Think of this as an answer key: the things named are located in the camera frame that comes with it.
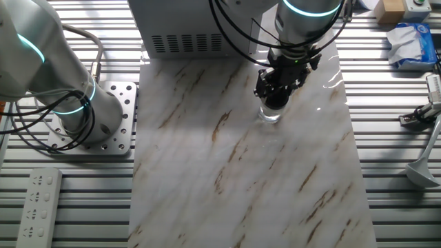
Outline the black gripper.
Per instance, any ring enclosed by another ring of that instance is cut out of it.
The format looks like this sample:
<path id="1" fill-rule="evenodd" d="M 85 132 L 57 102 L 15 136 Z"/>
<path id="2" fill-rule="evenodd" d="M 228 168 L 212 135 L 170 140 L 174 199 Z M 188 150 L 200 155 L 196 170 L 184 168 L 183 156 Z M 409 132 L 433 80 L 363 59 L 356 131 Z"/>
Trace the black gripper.
<path id="1" fill-rule="evenodd" d="M 290 87 L 295 92 L 305 84 L 311 71 L 318 68 L 320 52 L 309 47 L 271 48 L 267 56 L 271 67 L 258 71 L 254 95 L 265 103 L 275 89 Z"/>

